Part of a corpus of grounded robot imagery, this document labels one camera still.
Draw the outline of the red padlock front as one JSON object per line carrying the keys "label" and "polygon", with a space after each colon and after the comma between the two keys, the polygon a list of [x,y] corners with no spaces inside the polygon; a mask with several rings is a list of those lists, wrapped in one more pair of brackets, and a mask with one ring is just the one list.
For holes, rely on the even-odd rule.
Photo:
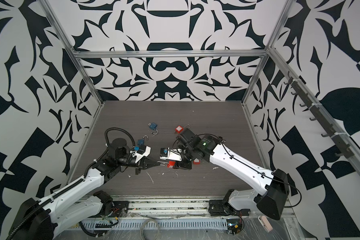
{"label": "red padlock front", "polygon": [[175,166],[176,162],[175,161],[169,161],[169,163],[167,164],[168,168],[173,168]]}

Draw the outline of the blue padlock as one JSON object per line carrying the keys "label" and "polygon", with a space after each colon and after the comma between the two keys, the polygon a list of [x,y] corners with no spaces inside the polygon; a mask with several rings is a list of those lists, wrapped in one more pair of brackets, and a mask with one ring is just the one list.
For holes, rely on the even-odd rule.
{"label": "blue padlock", "polygon": [[144,146],[145,142],[149,140],[147,135],[144,135],[141,139],[138,139],[137,146]]}
{"label": "blue padlock", "polygon": [[152,134],[153,134],[154,136],[159,133],[159,131],[158,131],[158,129],[157,129],[158,125],[157,125],[156,123],[154,123],[154,122],[148,123],[148,126],[149,126],[149,128],[152,130]]}

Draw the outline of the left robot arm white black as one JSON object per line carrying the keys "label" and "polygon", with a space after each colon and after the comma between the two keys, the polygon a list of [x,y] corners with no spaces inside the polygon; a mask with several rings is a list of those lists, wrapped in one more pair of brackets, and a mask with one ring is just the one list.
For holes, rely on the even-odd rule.
{"label": "left robot arm white black", "polygon": [[24,201],[10,228],[8,240],[52,240],[72,225],[111,208],[113,199],[98,191],[79,204],[87,193],[101,187],[118,173],[134,168],[142,170],[160,166],[149,157],[151,149],[137,145],[132,135],[121,128],[105,130],[107,148],[87,166],[82,176],[57,192],[36,201]]}

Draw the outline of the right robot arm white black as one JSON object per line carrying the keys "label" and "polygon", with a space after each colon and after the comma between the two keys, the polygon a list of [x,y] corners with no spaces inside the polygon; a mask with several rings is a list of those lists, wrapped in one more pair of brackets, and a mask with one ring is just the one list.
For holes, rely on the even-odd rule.
{"label": "right robot arm white black", "polygon": [[281,218],[293,188],[284,171],[269,170],[248,161],[226,147],[224,139],[215,135],[197,135],[185,129],[177,134],[176,139],[180,144],[183,169],[194,160],[204,160],[223,168],[252,187],[257,193],[253,201],[261,213],[273,220]]}

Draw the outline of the small circuit board right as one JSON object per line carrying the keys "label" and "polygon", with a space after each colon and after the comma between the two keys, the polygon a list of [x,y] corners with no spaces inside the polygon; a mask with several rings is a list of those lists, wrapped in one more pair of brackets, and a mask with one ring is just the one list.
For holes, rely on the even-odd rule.
{"label": "small circuit board right", "polygon": [[227,219],[228,234],[236,235],[244,229],[244,221],[242,219]]}

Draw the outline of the pink white clip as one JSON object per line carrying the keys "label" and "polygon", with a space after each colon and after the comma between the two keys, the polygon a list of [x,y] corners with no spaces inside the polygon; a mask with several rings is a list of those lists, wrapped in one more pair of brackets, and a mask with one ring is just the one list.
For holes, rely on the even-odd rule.
{"label": "pink white clip", "polygon": [[273,227],[266,216],[258,216],[258,220],[267,233],[273,231]]}

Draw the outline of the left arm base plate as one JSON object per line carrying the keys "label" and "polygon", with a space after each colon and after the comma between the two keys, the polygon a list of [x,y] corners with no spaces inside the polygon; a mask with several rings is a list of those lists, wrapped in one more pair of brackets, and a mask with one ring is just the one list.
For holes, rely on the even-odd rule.
{"label": "left arm base plate", "polygon": [[122,217],[129,211],[129,201],[112,201],[106,204],[104,216]]}

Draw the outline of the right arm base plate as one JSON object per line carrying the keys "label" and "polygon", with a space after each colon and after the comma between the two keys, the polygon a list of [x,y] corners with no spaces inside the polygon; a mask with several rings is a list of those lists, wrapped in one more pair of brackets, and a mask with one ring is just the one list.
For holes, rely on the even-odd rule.
{"label": "right arm base plate", "polygon": [[209,200],[208,212],[212,217],[249,216],[250,209],[235,210],[227,201]]}

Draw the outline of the aluminium frame crossbar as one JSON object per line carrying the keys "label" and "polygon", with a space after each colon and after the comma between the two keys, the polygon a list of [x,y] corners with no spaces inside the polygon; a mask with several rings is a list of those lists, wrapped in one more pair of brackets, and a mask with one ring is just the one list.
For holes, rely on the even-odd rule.
{"label": "aluminium frame crossbar", "polygon": [[173,50],[173,51],[73,51],[77,59],[175,58],[175,57],[262,57],[265,50]]}

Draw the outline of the grey hook rail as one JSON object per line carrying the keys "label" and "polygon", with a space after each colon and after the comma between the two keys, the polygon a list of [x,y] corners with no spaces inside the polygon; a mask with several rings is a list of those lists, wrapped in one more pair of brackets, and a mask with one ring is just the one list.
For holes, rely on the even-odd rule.
{"label": "grey hook rail", "polygon": [[317,121],[321,125],[325,131],[321,136],[323,138],[330,138],[339,149],[340,152],[335,155],[338,157],[343,156],[347,159],[353,157],[355,153],[351,149],[351,144],[350,141],[347,140],[346,133],[340,130],[340,127],[335,124],[335,120],[330,116],[323,104],[319,103],[319,100],[312,94],[308,87],[306,87],[304,82],[301,79],[293,78],[290,73],[288,73],[288,80],[285,84],[290,85],[294,90],[292,95],[299,96],[303,101],[300,106],[308,109],[312,113],[313,117],[310,118],[310,121]]}

